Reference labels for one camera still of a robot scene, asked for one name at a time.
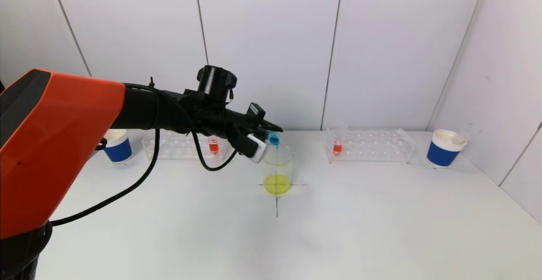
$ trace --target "test tube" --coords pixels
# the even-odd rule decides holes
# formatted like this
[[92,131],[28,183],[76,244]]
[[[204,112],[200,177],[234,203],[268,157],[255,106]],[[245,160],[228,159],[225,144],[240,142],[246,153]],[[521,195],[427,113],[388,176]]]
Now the test tube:
[[218,147],[218,138],[216,136],[209,136],[209,150],[211,151],[211,154],[218,155],[218,152],[220,148]]
[[340,156],[343,153],[344,138],[348,126],[346,123],[341,123],[334,132],[333,137],[333,155]]

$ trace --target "paper cup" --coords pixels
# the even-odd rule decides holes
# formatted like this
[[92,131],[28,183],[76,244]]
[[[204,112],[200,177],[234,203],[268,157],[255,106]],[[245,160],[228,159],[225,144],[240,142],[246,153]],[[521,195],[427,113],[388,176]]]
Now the paper cup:
[[433,139],[427,152],[427,160],[436,168],[446,168],[449,166],[459,152],[467,145],[467,140],[463,137],[458,137],[461,141],[459,144],[454,144],[451,138],[455,132],[448,130],[436,130],[433,133]]
[[108,130],[104,138],[107,144],[103,150],[113,164],[124,164],[132,157],[132,147],[126,130]]

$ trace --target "glass beaker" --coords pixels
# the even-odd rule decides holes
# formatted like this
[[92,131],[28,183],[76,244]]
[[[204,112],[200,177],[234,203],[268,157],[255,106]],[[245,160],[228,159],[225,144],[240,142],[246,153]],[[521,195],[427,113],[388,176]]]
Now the glass beaker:
[[271,145],[263,159],[263,187],[274,195],[292,187],[292,152],[284,145]]

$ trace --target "white table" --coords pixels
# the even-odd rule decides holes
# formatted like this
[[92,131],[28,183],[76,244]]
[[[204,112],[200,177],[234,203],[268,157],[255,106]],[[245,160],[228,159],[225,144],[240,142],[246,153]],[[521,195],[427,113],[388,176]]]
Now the white table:
[[[157,162],[138,189],[55,227],[38,280],[542,279],[542,226],[466,158],[450,169],[329,164],[323,132],[286,132],[294,186],[278,200],[261,165],[237,156],[219,172],[197,161]],[[147,168],[91,158],[52,220],[123,190]]]

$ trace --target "yellow liquid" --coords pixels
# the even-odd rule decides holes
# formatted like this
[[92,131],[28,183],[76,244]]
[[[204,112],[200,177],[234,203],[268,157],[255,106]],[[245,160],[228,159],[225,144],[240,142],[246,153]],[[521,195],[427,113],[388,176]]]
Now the yellow liquid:
[[265,190],[275,195],[286,193],[288,190],[290,190],[290,186],[290,179],[280,174],[271,174],[263,181],[263,187],[265,187]]

